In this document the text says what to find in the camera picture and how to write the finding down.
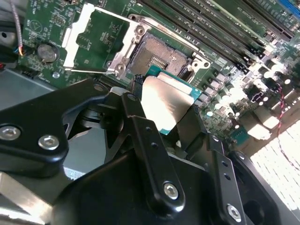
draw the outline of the black plastic part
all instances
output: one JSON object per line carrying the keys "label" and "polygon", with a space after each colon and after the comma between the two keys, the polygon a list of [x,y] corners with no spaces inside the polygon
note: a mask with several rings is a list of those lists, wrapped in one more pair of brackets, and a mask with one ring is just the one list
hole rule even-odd
{"label": "black plastic part", "polygon": [[284,205],[275,191],[263,179],[254,165],[242,153],[232,151],[229,158],[234,164],[234,170],[240,177],[239,189],[244,207],[249,217],[261,221],[264,225],[299,225],[300,221]]}
{"label": "black plastic part", "polygon": [[[214,220],[217,221],[216,224],[245,225],[246,218],[233,164],[224,155],[222,142],[212,134],[208,134],[202,149],[197,152],[192,161],[203,166],[210,175],[211,180],[207,184],[210,186],[209,195],[213,200],[211,204],[215,204],[214,208],[217,209],[211,208],[210,211]],[[236,222],[230,217],[227,211],[228,204],[240,212],[240,222]]]}
{"label": "black plastic part", "polygon": [[[121,96],[124,129],[128,128],[124,131],[128,132],[133,141],[148,204],[163,217],[174,216],[184,208],[185,194],[155,123],[145,118],[140,101],[133,97],[130,93]],[[176,200],[164,193],[165,183],[171,183],[177,188],[179,196]]]}
{"label": "black plastic part", "polygon": [[[0,140],[0,170],[32,177],[58,173],[68,153],[66,133],[77,115],[88,104],[103,102],[108,93],[104,86],[103,91],[98,91],[94,85],[92,80],[85,80],[1,111],[0,127],[15,126],[21,135],[14,141]],[[57,137],[59,147],[39,147],[38,140],[44,135]]]}
{"label": "black plastic part", "polygon": [[267,29],[279,36],[284,41],[290,41],[295,34],[291,32],[286,26],[276,20],[274,17],[264,10],[258,3],[253,0],[238,1],[244,10],[251,14],[255,19],[264,24]]}
{"label": "black plastic part", "polygon": [[208,174],[197,167],[170,158],[187,204],[168,219],[149,210],[143,190],[139,159],[130,151],[67,187],[58,198],[51,225],[186,225],[212,224],[207,205]]}
{"label": "black plastic part", "polygon": [[187,153],[186,159],[191,160],[202,147],[207,131],[203,124],[198,107],[190,107],[185,116],[177,123],[181,149]]}

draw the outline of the black mechanical clamp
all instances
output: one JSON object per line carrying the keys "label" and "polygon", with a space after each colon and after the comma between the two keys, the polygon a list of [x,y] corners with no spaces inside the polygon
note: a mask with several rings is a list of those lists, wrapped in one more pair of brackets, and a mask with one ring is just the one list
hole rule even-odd
{"label": "black mechanical clamp", "polygon": [[197,108],[176,127],[186,159],[169,156],[154,122],[145,118],[142,87],[140,76],[132,85],[135,95],[85,80],[1,111],[0,170],[52,179],[62,170],[68,140],[103,128],[106,164],[51,202],[52,225],[300,224],[244,155],[225,156]]}

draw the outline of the electronic component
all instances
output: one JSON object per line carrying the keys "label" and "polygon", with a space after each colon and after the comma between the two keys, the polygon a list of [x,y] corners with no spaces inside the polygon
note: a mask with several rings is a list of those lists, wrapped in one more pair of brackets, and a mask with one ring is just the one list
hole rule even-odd
{"label": "electronic component", "polygon": [[212,88],[208,87],[207,85],[203,85],[203,92],[208,94],[209,96],[215,95],[217,92],[213,90]]}
{"label": "electronic component", "polygon": [[278,78],[284,83],[284,84],[290,84],[291,83],[291,79],[288,75],[285,75],[281,72],[277,72],[275,73],[276,76],[278,76]]}
{"label": "electronic component", "polygon": [[192,60],[171,48],[152,34],[146,33],[134,53],[127,71],[131,74],[145,75],[155,65],[175,76],[180,76]]}
{"label": "electronic component", "polygon": [[241,117],[240,123],[250,136],[258,140],[268,140],[271,137],[268,129],[259,124],[251,113],[246,113],[243,117]]}
{"label": "electronic component", "polygon": [[233,103],[231,103],[229,106],[230,106],[230,108],[232,109],[234,115],[235,115],[236,117],[239,117],[239,116],[240,116],[240,111],[239,111],[239,109],[237,108],[237,106],[236,106],[235,104],[233,104]]}
{"label": "electronic component", "polygon": [[278,0],[285,8],[287,8],[295,17],[300,19],[300,11],[289,0]]}
{"label": "electronic component", "polygon": [[211,105],[216,110],[219,110],[222,107],[221,103],[216,99],[211,102]]}
{"label": "electronic component", "polygon": [[223,101],[227,101],[228,99],[229,99],[229,96],[226,94],[226,92],[225,91],[220,91],[219,92],[219,96],[221,97],[221,99],[223,100]]}
{"label": "electronic component", "polygon": [[268,101],[269,98],[255,85],[247,90],[246,95],[252,103],[258,103],[263,105],[264,102]]}
{"label": "electronic component", "polygon": [[234,129],[239,129],[240,128],[240,125],[239,125],[238,121],[235,118],[230,118],[230,121],[231,121],[232,127]]}
{"label": "electronic component", "polygon": [[273,92],[278,93],[280,91],[280,85],[272,78],[262,79],[262,82]]}
{"label": "electronic component", "polygon": [[271,78],[274,75],[274,72],[268,70],[265,67],[261,67],[258,72],[263,75],[264,78]]}
{"label": "electronic component", "polygon": [[265,65],[267,68],[269,68],[273,72],[281,71],[283,68],[283,66],[281,64],[275,63],[272,60],[266,61]]}
{"label": "electronic component", "polygon": [[58,59],[59,51],[51,44],[40,44],[37,48],[37,55],[43,63],[52,63]]}
{"label": "electronic component", "polygon": [[216,74],[215,78],[221,83],[225,83],[228,80],[228,78],[222,73]]}
{"label": "electronic component", "polygon": [[210,97],[207,96],[206,94],[202,93],[199,97],[199,100],[202,101],[202,102],[205,102],[207,103],[209,100],[210,100]]}
{"label": "electronic component", "polygon": [[272,116],[264,106],[260,106],[255,109],[254,113],[260,122],[269,129],[273,129],[279,124],[279,120],[275,116]]}
{"label": "electronic component", "polygon": [[210,108],[205,109],[204,112],[208,117],[212,117],[214,115],[214,112]]}
{"label": "electronic component", "polygon": [[78,4],[79,0],[63,0],[65,3],[68,3],[68,4]]}
{"label": "electronic component", "polygon": [[236,88],[233,86],[233,84],[229,83],[226,85],[227,90],[229,91],[230,94],[235,94],[236,93]]}
{"label": "electronic component", "polygon": [[210,86],[215,89],[215,90],[218,90],[222,87],[222,84],[219,83],[218,81],[216,81],[215,79],[213,78],[210,78],[208,79],[208,83],[210,84]]}
{"label": "electronic component", "polygon": [[197,99],[194,104],[197,105],[199,108],[201,108],[204,105],[204,102]]}

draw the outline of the capacitor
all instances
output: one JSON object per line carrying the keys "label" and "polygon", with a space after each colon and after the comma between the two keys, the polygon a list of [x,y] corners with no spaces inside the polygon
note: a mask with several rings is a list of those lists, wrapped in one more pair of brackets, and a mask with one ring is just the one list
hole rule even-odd
{"label": "capacitor", "polygon": [[283,69],[282,64],[279,64],[279,63],[277,64],[277,63],[273,62],[272,60],[266,61],[265,65],[267,66],[267,68],[269,68],[273,72],[281,71]]}
{"label": "capacitor", "polygon": [[229,96],[223,90],[219,92],[219,96],[223,101],[227,101],[229,99]]}
{"label": "capacitor", "polygon": [[230,94],[235,94],[236,93],[236,88],[231,84],[231,83],[229,83],[228,85],[226,85],[226,88],[227,88],[227,90],[229,91],[229,93]]}
{"label": "capacitor", "polygon": [[222,83],[224,83],[227,80],[227,77],[222,73],[216,74],[215,77],[219,82],[222,82]]}
{"label": "capacitor", "polygon": [[230,106],[230,108],[232,109],[234,115],[235,115],[236,117],[239,117],[239,116],[240,116],[240,111],[239,111],[239,109],[237,108],[237,106],[236,106],[235,104],[230,104],[229,106]]}
{"label": "capacitor", "polygon": [[275,73],[276,76],[278,76],[278,78],[284,83],[284,84],[290,84],[291,83],[291,79],[288,75],[285,75],[281,72],[277,72]]}
{"label": "capacitor", "polygon": [[214,112],[210,108],[205,109],[204,112],[208,117],[212,117],[214,115]]}
{"label": "capacitor", "polygon": [[212,102],[211,102],[211,104],[212,104],[212,106],[216,109],[216,110],[219,110],[221,107],[222,107],[222,105],[221,105],[221,103],[218,101],[218,100],[213,100]]}
{"label": "capacitor", "polygon": [[208,80],[208,82],[209,82],[210,86],[215,90],[218,90],[219,88],[222,87],[222,84],[215,79],[211,78]]}
{"label": "capacitor", "polygon": [[234,127],[234,129],[239,129],[240,128],[240,124],[238,123],[238,121],[235,118],[230,118],[232,126]]}
{"label": "capacitor", "polygon": [[207,85],[203,85],[203,91],[210,96],[213,96],[216,94],[216,91],[213,90],[212,88],[208,87]]}
{"label": "capacitor", "polygon": [[248,96],[251,102],[256,102],[259,105],[263,105],[264,102],[268,101],[269,98],[255,85],[253,85],[247,92],[246,95]]}
{"label": "capacitor", "polygon": [[268,70],[265,67],[261,67],[258,72],[263,75],[264,78],[271,78],[274,75],[274,72]]}
{"label": "capacitor", "polygon": [[280,91],[279,84],[272,78],[262,79],[262,82],[273,92],[278,93]]}
{"label": "capacitor", "polygon": [[59,50],[51,44],[40,44],[37,48],[37,55],[43,63],[52,63],[58,59]]}

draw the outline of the cable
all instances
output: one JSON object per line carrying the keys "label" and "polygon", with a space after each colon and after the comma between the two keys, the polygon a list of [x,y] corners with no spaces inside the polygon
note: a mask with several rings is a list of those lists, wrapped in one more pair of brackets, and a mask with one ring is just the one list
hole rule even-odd
{"label": "cable", "polygon": [[281,114],[279,116],[279,124],[278,124],[278,129],[277,129],[277,139],[278,139],[278,144],[279,144],[279,148],[280,148],[280,151],[281,153],[283,154],[283,156],[286,158],[286,160],[290,163],[290,165],[292,167],[294,167],[296,170],[300,171],[299,168],[297,168],[294,163],[292,163],[290,161],[290,159],[288,158],[288,156],[286,155],[286,153],[283,151],[283,148],[282,148],[282,145],[281,145],[281,142],[280,142],[280,139],[279,139],[279,135],[280,135],[280,129],[282,127],[282,118],[283,118],[283,115],[284,115],[284,109],[285,109],[285,95],[283,94],[283,91],[282,91],[282,87],[280,86],[279,88],[279,94],[280,94],[280,109],[281,109]]}
{"label": "cable", "polygon": [[15,7],[15,4],[13,3],[13,0],[10,0],[10,5],[11,5],[12,13],[13,13],[13,16],[14,16],[15,27],[16,27],[16,30],[17,30],[19,54],[21,56],[23,56],[23,53],[22,53],[23,40],[22,40],[22,30],[21,30],[19,15],[18,15],[17,9]]}

